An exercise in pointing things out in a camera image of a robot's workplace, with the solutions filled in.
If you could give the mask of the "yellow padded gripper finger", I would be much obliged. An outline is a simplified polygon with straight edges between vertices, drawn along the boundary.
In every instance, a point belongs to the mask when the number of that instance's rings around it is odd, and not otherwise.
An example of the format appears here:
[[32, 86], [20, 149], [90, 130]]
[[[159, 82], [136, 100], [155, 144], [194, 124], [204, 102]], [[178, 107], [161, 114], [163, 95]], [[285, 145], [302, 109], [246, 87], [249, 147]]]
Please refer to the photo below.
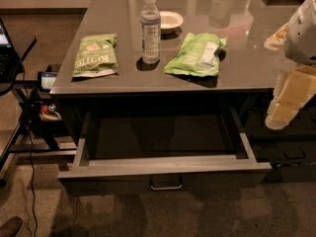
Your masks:
[[315, 95], [315, 66], [296, 65], [289, 71], [281, 71], [268, 107], [266, 126], [273, 130], [284, 129]]

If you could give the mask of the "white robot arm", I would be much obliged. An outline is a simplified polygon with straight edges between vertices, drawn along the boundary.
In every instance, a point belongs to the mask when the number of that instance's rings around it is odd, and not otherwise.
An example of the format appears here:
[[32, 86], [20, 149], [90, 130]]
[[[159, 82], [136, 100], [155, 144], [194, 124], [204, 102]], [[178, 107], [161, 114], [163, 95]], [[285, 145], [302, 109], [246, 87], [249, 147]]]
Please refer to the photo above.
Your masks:
[[265, 120], [269, 129], [280, 130], [316, 95], [316, 0], [305, 0], [264, 47], [283, 49], [285, 57], [295, 62], [277, 76]]

